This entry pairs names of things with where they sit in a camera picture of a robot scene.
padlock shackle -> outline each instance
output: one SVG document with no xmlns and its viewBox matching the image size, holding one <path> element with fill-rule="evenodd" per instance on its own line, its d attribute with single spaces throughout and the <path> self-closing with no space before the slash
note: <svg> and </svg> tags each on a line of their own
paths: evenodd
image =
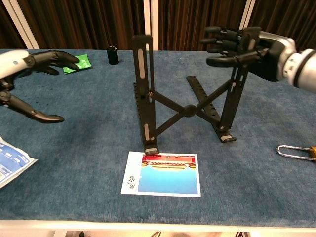
<svg viewBox="0 0 316 237">
<path fill-rule="evenodd" d="M 316 158 L 311 158 L 311 157 L 301 157 L 301 156 L 295 156 L 295 155 L 291 155 L 291 154 L 285 154 L 282 153 L 280 148 L 288 148 L 288 149 L 294 149 L 294 150 L 301 150 L 301 151 L 309 151 L 311 152 L 312 149 L 311 148 L 305 148 L 305 147 L 293 147 L 293 146 L 288 146 L 288 145 L 280 145 L 277 147 L 276 151 L 283 157 L 289 157 L 289 158 L 295 158 L 295 159 L 304 159 L 304 160 L 312 160 L 312 161 L 316 161 Z"/>
</svg>

picture card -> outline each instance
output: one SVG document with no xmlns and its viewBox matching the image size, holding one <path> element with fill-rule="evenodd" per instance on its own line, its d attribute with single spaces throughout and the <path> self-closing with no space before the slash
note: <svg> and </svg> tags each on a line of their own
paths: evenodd
<svg viewBox="0 0 316 237">
<path fill-rule="evenodd" d="M 198 157 L 129 152 L 121 194 L 199 198 Z"/>
</svg>

robotic hand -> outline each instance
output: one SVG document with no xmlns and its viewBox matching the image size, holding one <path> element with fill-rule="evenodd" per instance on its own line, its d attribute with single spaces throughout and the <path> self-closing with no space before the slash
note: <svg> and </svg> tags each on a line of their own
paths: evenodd
<svg viewBox="0 0 316 237">
<path fill-rule="evenodd" d="M 46 115 L 36 111 L 31 105 L 11 95 L 14 80 L 35 72 L 58 75 L 59 72 L 50 66 L 68 67 L 78 70 L 75 63 L 79 59 L 63 51 L 48 51 L 29 54 L 26 50 L 13 50 L 0 55 L 0 105 L 6 106 L 31 119 L 42 123 L 56 123 L 64 121 L 58 115 Z"/>
<path fill-rule="evenodd" d="M 256 32 L 259 27 L 247 27 L 235 32 L 221 27 L 206 27 L 206 33 L 221 37 L 206 38 L 203 44 L 216 44 L 220 48 L 208 50 L 224 56 L 207 58 L 206 63 L 214 67 L 236 67 L 249 65 L 249 71 L 268 81 L 288 79 L 290 85 L 316 93 L 316 51 L 306 49 L 297 53 L 295 41 L 291 38 L 260 31 L 259 40 L 249 44 L 244 53 L 244 33 Z"/>
</svg>

blue carpet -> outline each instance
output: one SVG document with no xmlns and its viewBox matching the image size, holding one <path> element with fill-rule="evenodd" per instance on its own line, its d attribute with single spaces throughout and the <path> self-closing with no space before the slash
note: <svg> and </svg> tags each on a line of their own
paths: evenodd
<svg viewBox="0 0 316 237">
<path fill-rule="evenodd" d="M 106 51 L 67 51 L 88 54 L 93 67 L 33 73 L 12 92 L 64 116 L 63 123 L 41 124 L 0 108 L 0 136 L 39 159 L 0 190 L 1 219 L 316 227 L 315 164 L 276 153 L 279 144 L 315 145 L 316 95 L 250 74 L 231 129 L 237 141 L 220 143 L 199 117 L 158 137 L 162 153 L 197 154 L 201 198 L 121 195 L 128 152 L 143 151 L 132 52 L 119 51 L 120 63 L 110 65 Z M 196 104 L 186 76 L 195 75 L 209 94 L 231 74 L 207 66 L 207 56 L 155 52 L 156 90 L 183 106 Z M 214 105 L 220 110 L 224 100 Z M 157 103 L 158 125 L 173 114 Z"/>
</svg>

table edge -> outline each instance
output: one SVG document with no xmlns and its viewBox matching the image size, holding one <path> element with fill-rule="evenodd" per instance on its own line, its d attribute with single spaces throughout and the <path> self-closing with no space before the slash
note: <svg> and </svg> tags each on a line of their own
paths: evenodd
<svg viewBox="0 0 316 237">
<path fill-rule="evenodd" d="M 0 220 L 0 230 L 67 230 L 67 231 L 102 231 L 102 230 L 159 230 L 167 232 L 315 232 L 316 228 L 263 227 L 263 226 L 217 226 L 185 225 L 156 223 L 102 223 L 85 221 L 44 221 L 44 220 Z"/>
</svg>

